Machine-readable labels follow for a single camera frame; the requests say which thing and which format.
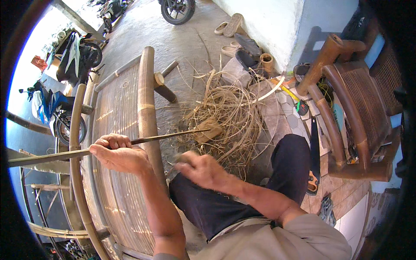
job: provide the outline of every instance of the woven bamboo panel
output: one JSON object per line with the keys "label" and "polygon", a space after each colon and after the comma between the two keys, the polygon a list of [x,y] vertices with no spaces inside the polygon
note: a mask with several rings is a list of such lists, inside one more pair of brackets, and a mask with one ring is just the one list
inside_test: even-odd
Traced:
{"label": "woven bamboo panel", "polygon": [[[99,92],[92,140],[109,133],[138,138],[137,76],[139,63]],[[108,170],[98,163],[94,169],[104,215],[116,242],[153,255],[154,240],[146,219],[146,207],[137,177]]]}

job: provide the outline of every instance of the wire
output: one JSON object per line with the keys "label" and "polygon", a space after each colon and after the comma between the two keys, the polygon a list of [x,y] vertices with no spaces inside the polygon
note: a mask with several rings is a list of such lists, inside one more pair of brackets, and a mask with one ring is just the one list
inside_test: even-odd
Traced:
{"label": "wire", "polygon": [[323,90],[323,92],[324,92],[323,94],[324,94],[324,97],[325,97],[326,100],[328,100],[327,97],[329,98],[329,100],[331,101],[331,105],[330,105],[329,108],[332,109],[332,98],[331,98],[330,94],[328,93],[329,86],[328,86],[328,84],[324,83],[323,78],[319,80],[318,88],[320,90]]}

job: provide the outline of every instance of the beige shirt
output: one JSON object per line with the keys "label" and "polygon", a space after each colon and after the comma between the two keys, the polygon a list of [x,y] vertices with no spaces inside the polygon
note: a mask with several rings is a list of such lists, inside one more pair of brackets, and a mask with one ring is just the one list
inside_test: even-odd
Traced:
{"label": "beige shirt", "polygon": [[[345,237],[315,214],[296,217],[285,228],[244,220],[214,237],[197,255],[201,260],[350,260],[352,250]],[[154,260],[173,260],[169,255]]]}

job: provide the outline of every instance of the motorcycle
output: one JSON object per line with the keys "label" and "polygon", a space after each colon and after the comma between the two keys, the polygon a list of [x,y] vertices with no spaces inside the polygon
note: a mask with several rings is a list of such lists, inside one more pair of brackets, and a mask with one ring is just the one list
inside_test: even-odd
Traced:
{"label": "motorcycle", "polygon": [[161,5],[163,18],[173,25],[186,23],[195,12],[195,0],[158,0],[158,2]]}
{"label": "motorcycle", "polygon": [[104,21],[105,30],[107,33],[113,31],[114,22],[120,15],[124,15],[128,7],[127,1],[125,0],[107,0],[105,3],[102,0],[98,0],[96,5],[102,5],[100,7],[100,14],[98,17]]}
{"label": "motorcycle", "polygon": [[[53,136],[58,136],[59,140],[69,146],[69,128],[71,126],[72,107],[75,97],[66,97],[61,91],[52,93],[47,91],[38,80],[33,87],[27,91],[19,89],[20,93],[28,93],[28,101],[32,101],[32,114],[42,123],[49,123]],[[90,106],[83,105],[81,111],[86,113],[91,110]],[[79,126],[79,142],[83,142],[87,134],[87,126],[81,118]]]}
{"label": "motorcycle", "polygon": [[99,69],[93,71],[91,68],[101,63],[102,51],[91,36],[89,33],[80,38],[76,32],[71,34],[56,71],[59,82],[67,80],[75,87],[80,83],[87,84],[89,72],[98,73]]}

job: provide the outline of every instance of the white slipper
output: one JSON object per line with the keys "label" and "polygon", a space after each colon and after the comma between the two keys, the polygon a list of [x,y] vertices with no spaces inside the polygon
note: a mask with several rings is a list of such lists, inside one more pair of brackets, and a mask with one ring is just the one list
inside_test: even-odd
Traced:
{"label": "white slipper", "polygon": [[222,35],[224,33],[225,27],[227,27],[228,22],[221,23],[214,31],[215,34]]}
{"label": "white slipper", "polygon": [[230,46],[233,46],[233,47],[239,47],[239,46],[241,46],[237,41],[232,41],[231,43],[230,43]]}
{"label": "white slipper", "polygon": [[240,48],[240,46],[223,46],[221,48],[221,53],[229,57],[235,58],[235,53]]}

